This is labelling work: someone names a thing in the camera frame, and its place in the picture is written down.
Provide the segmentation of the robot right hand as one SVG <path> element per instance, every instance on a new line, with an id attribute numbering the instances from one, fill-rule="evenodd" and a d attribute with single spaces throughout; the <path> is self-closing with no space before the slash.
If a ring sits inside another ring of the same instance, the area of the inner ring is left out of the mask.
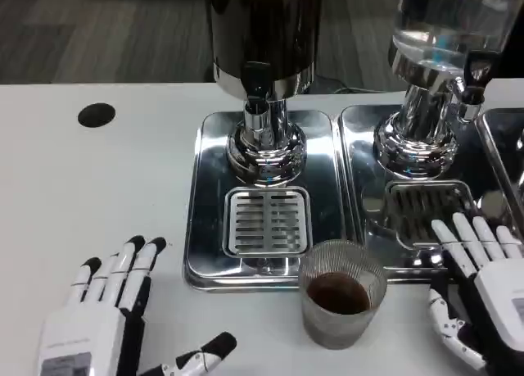
<path id="1" fill-rule="evenodd" d="M 436 335 L 471 369 L 523 373 L 523 244 L 511 230 L 455 212 L 433 220 L 449 276 L 432 279 L 428 310 Z"/>

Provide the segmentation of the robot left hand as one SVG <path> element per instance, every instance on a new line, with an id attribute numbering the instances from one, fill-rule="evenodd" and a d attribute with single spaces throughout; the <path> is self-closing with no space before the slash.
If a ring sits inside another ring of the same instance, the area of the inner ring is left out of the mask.
<path id="1" fill-rule="evenodd" d="M 44 320 L 36 373 L 137 374 L 151 272 L 166 245 L 137 235 L 105 260 L 86 260 L 65 304 Z"/>

